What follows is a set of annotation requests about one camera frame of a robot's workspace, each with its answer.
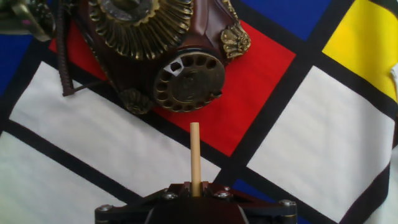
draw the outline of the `wooden dowel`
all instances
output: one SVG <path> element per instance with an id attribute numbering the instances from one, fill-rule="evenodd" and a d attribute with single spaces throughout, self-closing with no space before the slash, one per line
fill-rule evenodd
<path id="1" fill-rule="evenodd" d="M 200 197 L 200 133 L 199 123 L 191 123 L 192 197 Z"/>

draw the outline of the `fabric backdrop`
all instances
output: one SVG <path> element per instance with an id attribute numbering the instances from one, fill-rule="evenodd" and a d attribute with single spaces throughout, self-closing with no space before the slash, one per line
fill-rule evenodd
<path id="1" fill-rule="evenodd" d="M 64 98 L 54 41 L 0 36 L 0 223 L 93 223 L 190 180 L 194 121 L 203 180 L 294 200 L 299 224 L 395 223 L 398 2 L 231 2 L 252 46 L 188 114 L 131 115 L 107 85 Z M 76 86 L 105 79 L 74 23 L 68 51 Z"/>

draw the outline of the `white panel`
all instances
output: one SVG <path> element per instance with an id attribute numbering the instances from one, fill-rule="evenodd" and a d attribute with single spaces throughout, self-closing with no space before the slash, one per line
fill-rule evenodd
<path id="1" fill-rule="evenodd" d="M 369 217 L 365 224 L 391 224 L 398 220 L 398 147 L 392 151 L 390 184 L 386 201 Z"/>
<path id="2" fill-rule="evenodd" d="M 96 207 L 124 205 L 9 133 L 0 149 L 2 224 L 94 223 Z"/>
<path id="3" fill-rule="evenodd" d="M 317 67 L 248 167 L 339 222 L 387 166 L 394 122 Z"/>
<path id="4" fill-rule="evenodd" d="M 41 63 L 12 111 L 31 129 L 141 196 L 190 180 L 190 151 L 90 90 L 62 96 L 58 71 Z M 220 168 L 201 160 L 202 179 Z"/>

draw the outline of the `blue square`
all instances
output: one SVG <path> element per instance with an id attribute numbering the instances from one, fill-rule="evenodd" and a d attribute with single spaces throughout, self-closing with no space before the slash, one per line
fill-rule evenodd
<path id="1" fill-rule="evenodd" d="M 297 37 L 306 40 L 331 0 L 242 0 Z"/>
<path id="2" fill-rule="evenodd" d="M 31 40 L 31 35 L 0 35 L 0 96 L 14 76 Z"/>

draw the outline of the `blue panel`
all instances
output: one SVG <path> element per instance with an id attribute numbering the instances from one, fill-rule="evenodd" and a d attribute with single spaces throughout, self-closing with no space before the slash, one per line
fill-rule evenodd
<path id="1" fill-rule="evenodd" d="M 306 40 L 330 0 L 242 0 L 242 2 Z"/>
<path id="2" fill-rule="evenodd" d="M 0 96 L 6 90 L 31 40 L 31 35 L 0 35 Z"/>
<path id="3" fill-rule="evenodd" d="M 249 184 L 245 183 L 245 181 L 243 180 L 236 180 L 235 184 L 232 187 L 235 190 L 240 190 L 248 195 L 251 195 L 253 197 L 256 197 L 258 199 L 261 200 L 265 200 L 266 202 L 270 202 L 270 203 L 275 203 L 275 200 L 273 200 L 272 198 L 266 196 L 265 194 L 263 194 L 262 192 L 256 190 L 254 187 L 250 186 Z M 310 222 L 306 221 L 305 219 L 303 219 L 302 217 L 298 217 L 297 218 L 297 223 L 298 224 L 311 224 Z"/>

